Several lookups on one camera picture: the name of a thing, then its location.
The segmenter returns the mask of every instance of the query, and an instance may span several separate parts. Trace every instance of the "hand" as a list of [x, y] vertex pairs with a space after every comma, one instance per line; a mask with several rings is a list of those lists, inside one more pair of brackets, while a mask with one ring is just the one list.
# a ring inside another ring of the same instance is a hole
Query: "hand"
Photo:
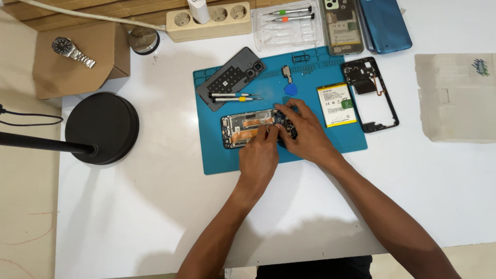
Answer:
[[[292, 109], [293, 106], [298, 108], [298, 112]], [[303, 100], [292, 98], [286, 105], [276, 104], [275, 108], [282, 111], [293, 122], [298, 132], [296, 139], [293, 139], [286, 128], [281, 124], [276, 124], [279, 136], [289, 152], [320, 166], [323, 166], [330, 158], [340, 156], [325, 135], [317, 116]]]
[[241, 194], [242, 200], [256, 203], [274, 176], [279, 162], [276, 143], [278, 132], [274, 125], [260, 125], [256, 137], [240, 150], [241, 176], [235, 192]]

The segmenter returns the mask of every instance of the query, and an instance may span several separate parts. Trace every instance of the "phone back cover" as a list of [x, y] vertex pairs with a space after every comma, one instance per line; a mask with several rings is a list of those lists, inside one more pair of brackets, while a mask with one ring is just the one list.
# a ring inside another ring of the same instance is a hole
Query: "phone back cover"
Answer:
[[360, 0], [377, 53], [412, 47], [412, 40], [396, 0]]

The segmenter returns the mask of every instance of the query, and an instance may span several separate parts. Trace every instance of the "disassembled smartphone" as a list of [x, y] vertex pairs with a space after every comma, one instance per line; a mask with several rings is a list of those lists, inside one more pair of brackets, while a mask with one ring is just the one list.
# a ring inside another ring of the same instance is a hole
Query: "disassembled smartphone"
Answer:
[[224, 116], [220, 119], [224, 148], [231, 149], [245, 146], [251, 138], [256, 136], [258, 126], [277, 123], [284, 126], [288, 134], [296, 139], [298, 134], [293, 122], [284, 113], [276, 109]]
[[356, 0], [321, 0], [332, 55], [364, 51]]
[[[388, 128], [392, 128], [398, 126], [400, 121], [398, 116], [396, 115], [396, 111], [394, 110], [393, 103], [391, 102], [391, 98], [389, 97], [389, 93], [387, 92], [386, 85], [384, 84], [384, 80], [382, 80], [382, 76], [380, 75], [379, 68], [377, 67], [377, 63], [373, 57], [367, 57], [359, 60], [354, 60], [350, 62], [346, 62], [341, 65], [344, 76], [346, 78], [346, 82], [353, 86], [358, 94], [358, 97], [363, 94], [368, 93], [376, 93], [378, 96], [386, 97], [387, 104], [389, 109], [391, 110], [391, 115], [393, 117], [393, 124], [385, 126], [383, 124], [376, 124], [375, 121], [363, 123], [360, 117], [360, 113], [357, 110], [357, 115], [360, 123], [362, 124], [362, 130], [365, 133], [372, 133], [379, 130], [384, 130]], [[375, 79], [378, 78], [380, 85], [382, 86], [382, 90], [379, 91], [377, 88], [377, 83]]]
[[262, 60], [249, 47], [244, 47], [200, 85], [196, 93], [212, 111], [217, 111], [225, 102], [215, 102], [211, 93], [239, 92], [265, 68]]

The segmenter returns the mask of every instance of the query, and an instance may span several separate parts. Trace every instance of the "white work surface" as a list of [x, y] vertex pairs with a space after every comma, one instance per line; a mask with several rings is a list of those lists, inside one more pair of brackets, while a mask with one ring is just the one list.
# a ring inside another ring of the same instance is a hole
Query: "white work surface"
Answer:
[[[366, 135], [367, 150], [344, 156], [440, 246], [495, 242], [496, 144], [429, 141], [414, 55], [494, 52], [496, 1], [398, 2], [407, 10], [413, 48], [374, 57], [401, 124]], [[222, 65], [245, 46], [261, 57], [298, 50], [260, 54], [253, 34], [184, 43], [161, 38], [155, 54], [131, 54], [130, 78], [101, 90], [118, 93], [138, 111], [139, 136], [128, 156], [94, 166], [61, 153], [56, 279], [177, 272], [240, 174], [203, 174], [192, 72]], [[85, 96], [63, 98], [64, 118]], [[277, 167], [225, 267], [384, 252], [335, 180], [302, 160]]]

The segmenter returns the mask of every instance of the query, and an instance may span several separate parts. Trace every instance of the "black lamp base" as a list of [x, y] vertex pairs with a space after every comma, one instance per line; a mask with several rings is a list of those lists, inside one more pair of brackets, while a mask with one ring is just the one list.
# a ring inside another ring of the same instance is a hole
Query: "black lamp base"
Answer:
[[139, 118], [126, 99], [108, 92], [93, 94], [72, 110], [65, 140], [95, 146], [93, 154], [73, 153], [82, 162], [106, 165], [119, 161], [133, 147]]

